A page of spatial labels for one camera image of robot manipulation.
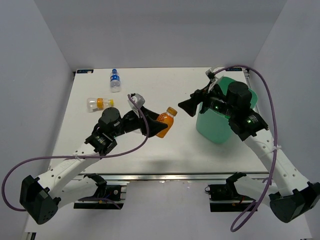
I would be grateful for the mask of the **orange juice bottle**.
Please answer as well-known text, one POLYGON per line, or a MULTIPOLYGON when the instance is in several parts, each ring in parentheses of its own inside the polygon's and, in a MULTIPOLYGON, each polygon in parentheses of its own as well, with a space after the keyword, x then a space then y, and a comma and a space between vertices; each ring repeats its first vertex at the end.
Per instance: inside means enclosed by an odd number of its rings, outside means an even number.
POLYGON ((174 124, 174 117, 177 115, 177 111, 172 108, 172 107, 168 107, 166 112, 161 113, 158 117, 157 117, 157 121, 167 124, 167 128, 161 130, 156 136, 159 138, 164 138, 165 135, 168 133, 168 131, 170 130, 170 128, 173 126, 174 124))

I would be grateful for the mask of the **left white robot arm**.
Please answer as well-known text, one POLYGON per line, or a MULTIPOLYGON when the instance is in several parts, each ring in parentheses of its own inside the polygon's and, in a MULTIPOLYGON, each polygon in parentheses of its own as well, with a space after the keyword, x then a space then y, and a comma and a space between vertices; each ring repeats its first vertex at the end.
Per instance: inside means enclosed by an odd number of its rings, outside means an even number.
POLYGON ((65 157, 53 169, 22 181, 19 202, 38 225, 48 222, 69 203, 107 196, 107 182, 100 175, 87 173, 81 180, 74 178, 107 156, 117 145, 116 137, 135 130, 153 137, 167 128, 167 124, 157 121, 157 113, 145 107, 141 111, 131 110, 121 116, 115 107, 105 109, 74 158, 65 157))

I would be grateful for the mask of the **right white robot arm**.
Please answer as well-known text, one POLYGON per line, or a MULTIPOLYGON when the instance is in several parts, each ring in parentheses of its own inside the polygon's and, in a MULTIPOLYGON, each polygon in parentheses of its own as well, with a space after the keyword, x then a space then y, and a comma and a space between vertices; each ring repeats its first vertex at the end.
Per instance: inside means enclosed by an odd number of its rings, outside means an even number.
POLYGON ((239 81, 230 83, 224 94, 218 84, 198 89, 178 106, 191 117, 202 105, 200 114, 213 110, 224 115, 231 130, 255 153, 268 170, 274 185, 258 182, 244 173, 235 173, 226 180, 226 195, 236 200, 247 196, 269 206, 282 222, 289 223, 311 210, 320 199, 320 184, 311 183, 291 163, 271 133, 267 123, 251 107, 252 92, 239 81))

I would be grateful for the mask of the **right blue table sticker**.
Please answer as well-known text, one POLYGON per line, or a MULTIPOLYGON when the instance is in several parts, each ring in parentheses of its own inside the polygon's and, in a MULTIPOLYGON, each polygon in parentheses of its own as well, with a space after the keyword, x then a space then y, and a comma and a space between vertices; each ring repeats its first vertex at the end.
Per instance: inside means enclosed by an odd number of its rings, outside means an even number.
POLYGON ((242 68, 241 67, 229 67, 225 70, 226 72, 242 72, 242 68))

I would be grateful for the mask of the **blue table sticker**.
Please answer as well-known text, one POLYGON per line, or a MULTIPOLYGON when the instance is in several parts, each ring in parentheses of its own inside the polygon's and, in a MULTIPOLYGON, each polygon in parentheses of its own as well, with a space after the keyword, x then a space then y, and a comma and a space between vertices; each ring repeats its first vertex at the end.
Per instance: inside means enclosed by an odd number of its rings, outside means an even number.
POLYGON ((226 72, 242 72, 242 68, 241 67, 229 67, 225 70, 226 72))
POLYGON ((78 69, 76 71, 77 74, 92 74, 93 72, 93 69, 78 69))

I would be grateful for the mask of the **blue cap water bottle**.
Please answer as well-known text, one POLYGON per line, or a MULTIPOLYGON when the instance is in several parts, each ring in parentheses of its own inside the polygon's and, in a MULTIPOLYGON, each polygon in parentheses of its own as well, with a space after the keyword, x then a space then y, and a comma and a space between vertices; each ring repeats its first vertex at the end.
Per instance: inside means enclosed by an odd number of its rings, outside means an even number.
POLYGON ((110 91, 112 93, 118 93, 121 91, 121 79, 117 69, 112 69, 110 73, 110 91))

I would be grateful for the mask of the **small bottle yellow cap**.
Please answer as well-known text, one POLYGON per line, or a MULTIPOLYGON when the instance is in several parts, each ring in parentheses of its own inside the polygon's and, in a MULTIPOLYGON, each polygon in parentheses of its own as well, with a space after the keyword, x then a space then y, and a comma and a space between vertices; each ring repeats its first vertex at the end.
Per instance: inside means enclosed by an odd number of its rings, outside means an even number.
POLYGON ((88 98, 86 100, 88 112, 102 111, 106 108, 114 107, 114 100, 108 98, 88 98))

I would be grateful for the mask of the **left blue table sticker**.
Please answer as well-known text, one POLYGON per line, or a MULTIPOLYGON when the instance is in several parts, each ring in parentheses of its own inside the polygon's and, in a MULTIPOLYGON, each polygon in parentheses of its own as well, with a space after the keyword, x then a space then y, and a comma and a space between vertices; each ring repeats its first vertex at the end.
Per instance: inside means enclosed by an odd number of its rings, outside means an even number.
POLYGON ((76 71, 77 74, 92 74, 93 72, 93 69, 78 69, 76 71))

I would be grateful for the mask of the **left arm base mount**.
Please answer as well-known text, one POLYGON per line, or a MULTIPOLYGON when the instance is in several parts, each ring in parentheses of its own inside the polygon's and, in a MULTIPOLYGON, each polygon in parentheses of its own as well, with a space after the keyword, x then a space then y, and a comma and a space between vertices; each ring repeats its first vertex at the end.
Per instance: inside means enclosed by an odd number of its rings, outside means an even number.
POLYGON ((110 183, 102 176, 91 173, 85 174, 84 179, 94 180, 97 190, 92 196, 84 197, 73 204, 74 209, 80 210, 121 210, 126 199, 126 183, 110 183))

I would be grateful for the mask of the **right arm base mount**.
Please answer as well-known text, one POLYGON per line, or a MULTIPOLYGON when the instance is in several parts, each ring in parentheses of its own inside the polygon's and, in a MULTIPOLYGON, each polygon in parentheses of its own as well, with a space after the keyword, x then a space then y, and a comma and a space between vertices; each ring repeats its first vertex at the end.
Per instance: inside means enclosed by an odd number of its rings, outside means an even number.
POLYGON ((252 203, 252 198, 240 195, 235 187, 235 182, 246 176, 245 173, 236 172, 228 177, 224 184, 214 183, 205 187, 212 213, 242 212, 252 203))

